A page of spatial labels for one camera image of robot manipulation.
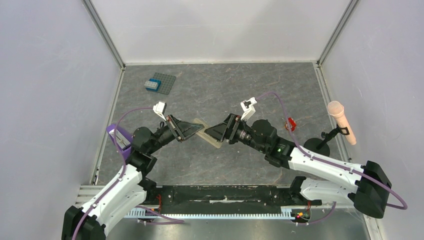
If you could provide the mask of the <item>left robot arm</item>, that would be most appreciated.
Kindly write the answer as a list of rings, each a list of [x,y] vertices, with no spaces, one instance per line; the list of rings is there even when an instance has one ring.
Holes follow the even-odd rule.
[[[61,239],[105,240],[112,229],[136,206],[152,204],[157,198],[156,183],[147,178],[157,158],[153,153],[177,140],[183,142],[204,128],[201,123],[183,121],[172,115],[152,132],[137,128],[132,135],[130,154],[115,177],[80,207],[64,214]]]

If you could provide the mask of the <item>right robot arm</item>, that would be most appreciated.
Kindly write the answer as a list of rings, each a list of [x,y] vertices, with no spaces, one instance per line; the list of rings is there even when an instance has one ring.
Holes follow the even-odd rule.
[[[361,213],[381,219],[388,207],[392,187],[382,167],[373,161],[365,165],[348,163],[312,152],[278,136],[268,120],[256,120],[252,126],[231,113],[222,123],[205,129],[218,142],[242,143],[260,153],[271,165],[301,171],[323,178],[323,182],[303,179],[289,189],[295,204],[306,200],[352,203]]]

